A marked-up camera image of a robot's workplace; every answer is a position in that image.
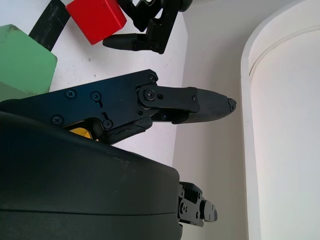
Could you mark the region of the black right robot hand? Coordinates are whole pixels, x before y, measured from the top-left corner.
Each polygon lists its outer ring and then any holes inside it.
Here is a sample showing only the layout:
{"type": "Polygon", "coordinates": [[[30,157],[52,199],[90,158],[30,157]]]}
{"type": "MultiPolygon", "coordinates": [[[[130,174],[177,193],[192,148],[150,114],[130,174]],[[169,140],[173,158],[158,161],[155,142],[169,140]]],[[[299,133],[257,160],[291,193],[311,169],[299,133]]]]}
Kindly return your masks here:
{"type": "Polygon", "coordinates": [[[150,69],[0,104],[3,240],[179,240],[218,219],[173,167],[115,147],[153,122],[211,122],[234,99],[150,69]]]}

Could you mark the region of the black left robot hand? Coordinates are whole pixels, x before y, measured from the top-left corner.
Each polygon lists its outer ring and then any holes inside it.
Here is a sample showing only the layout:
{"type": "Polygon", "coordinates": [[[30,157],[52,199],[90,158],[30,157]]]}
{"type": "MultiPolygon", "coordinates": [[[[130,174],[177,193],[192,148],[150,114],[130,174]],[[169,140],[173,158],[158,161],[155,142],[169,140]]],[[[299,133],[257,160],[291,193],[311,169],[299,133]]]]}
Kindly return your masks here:
{"type": "Polygon", "coordinates": [[[102,41],[116,50],[165,52],[179,12],[185,12],[192,0],[119,0],[120,8],[133,21],[140,33],[113,34],[102,41]]]}

